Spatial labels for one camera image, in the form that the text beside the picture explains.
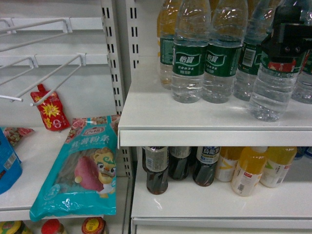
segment orange juice bottle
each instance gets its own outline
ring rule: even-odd
[[[219,160],[216,166],[215,177],[223,182],[229,182],[244,147],[221,147]]]
[[[160,36],[160,82],[166,89],[171,89],[172,60],[176,17],[182,0],[165,0],[159,16]]]
[[[250,196],[259,183],[266,164],[268,147],[245,147],[238,160],[231,182],[232,189],[241,196]]]
[[[260,182],[269,188],[278,187],[283,182],[296,153],[297,147],[294,146],[269,147]]]

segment white shelf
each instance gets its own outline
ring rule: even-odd
[[[22,161],[23,172],[15,184],[0,195],[0,221],[30,219],[29,210],[69,132],[69,129],[61,133],[51,132],[43,127],[33,129],[35,132],[23,138],[15,148]],[[128,192],[131,193],[131,187],[128,184],[128,177],[117,178],[117,215],[107,217],[108,223],[114,226],[116,231],[122,229],[124,225],[127,196]]]
[[[199,227],[138,226],[135,234],[309,234],[310,230],[225,229]]]
[[[291,99],[280,121],[260,121],[248,102],[183,104],[161,87],[156,57],[140,57],[119,124],[120,146],[309,146],[312,107]]]
[[[169,179],[167,191],[153,195],[146,188],[141,159],[135,185],[133,228],[156,225],[312,232],[312,160],[306,157],[293,162],[280,187],[271,189],[259,184],[250,197],[237,195],[229,182],[217,179],[208,187],[198,186],[192,171],[183,181]]]

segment blue package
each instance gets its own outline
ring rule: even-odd
[[[117,125],[120,116],[74,119],[33,206],[30,219],[115,215]]]
[[[10,189],[21,173],[20,159],[0,130],[0,194]]]

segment water bottle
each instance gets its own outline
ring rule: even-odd
[[[233,87],[233,95],[240,100],[250,99],[260,66],[262,52],[260,43],[271,30],[278,3],[279,0],[261,0],[248,22]]]
[[[277,10],[288,6],[301,7],[300,20],[307,24],[310,0],[283,0]],[[292,62],[281,63],[273,62],[262,52],[260,68],[249,101],[249,112],[252,116],[265,122],[275,122],[282,117],[292,96],[304,57],[305,54],[294,58]]]
[[[312,104],[312,52],[304,65],[303,70],[298,75],[295,87],[292,93],[292,99]]]
[[[160,83],[165,89],[171,89],[174,34],[180,5],[181,0],[165,0],[159,13]]]
[[[200,99],[208,28],[209,0],[183,0],[175,26],[172,96],[181,103]]]
[[[209,29],[202,98],[227,102],[248,23],[247,0],[220,0]]]

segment plastic packaging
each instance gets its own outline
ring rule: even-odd
[[[41,234],[67,234],[64,225],[58,219],[49,219],[41,228]]]
[[[306,22],[310,4],[310,0],[284,0],[276,11],[280,9],[284,13],[285,7],[301,7],[300,20]],[[275,122],[283,116],[305,56],[306,54],[303,53],[300,57],[289,58],[290,61],[287,62],[275,62],[262,52],[260,68],[249,101],[248,109],[252,116],[265,122]]]
[[[219,146],[200,146],[193,172],[193,180],[200,186],[209,186],[215,178],[215,169],[220,155]]]
[[[106,230],[106,221],[102,217],[86,218],[81,227],[83,234],[107,234]]]
[[[168,175],[175,180],[183,180],[189,174],[190,146],[169,147],[169,168]]]
[[[150,193],[159,195],[168,188],[169,150],[164,146],[145,146],[147,178]]]
[[[231,187],[240,196],[250,196],[262,176],[267,147],[245,147],[236,166]]]
[[[280,186],[296,153],[297,147],[293,146],[269,147],[266,152],[267,163],[263,169],[260,182],[269,188]]]
[[[227,102],[232,94],[248,23],[247,0],[220,0],[209,29],[202,98]]]
[[[0,194],[10,189],[22,174],[21,161],[0,131]]]
[[[25,136],[34,132],[31,128],[3,127],[2,131],[9,143],[15,147],[16,144]]]
[[[261,0],[248,22],[233,87],[233,95],[240,100],[250,99],[260,66],[262,53],[260,43],[271,31],[271,23],[278,3],[279,0]]]
[[[237,162],[244,147],[221,147],[215,177],[222,182],[232,180]]]
[[[165,89],[171,89],[176,16],[180,5],[181,0],[165,0],[159,13],[160,82]]]
[[[181,103],[200,99],[211,10],[208,0],[183,0],[175,25],[172,96]]]
[[[74,119],[30,209],[45,216],[115,215],[117,123],[120,116]]]
[[[310,51],[308,60],[297,77],[292,99],[302,103],[312,104],[312,51]]]
[[[32,234],[23,221],[0,222],[0,234]]]
[[[38,102],[49,91],[43,84],[38,85],[38,92],[31,92],[30,96],[34,102]],[[65,113],[63,112],[63,104],[56,92],[53,92],[42,104],[37,106],[44,126],[50,131],[61,131],[70,127]]]

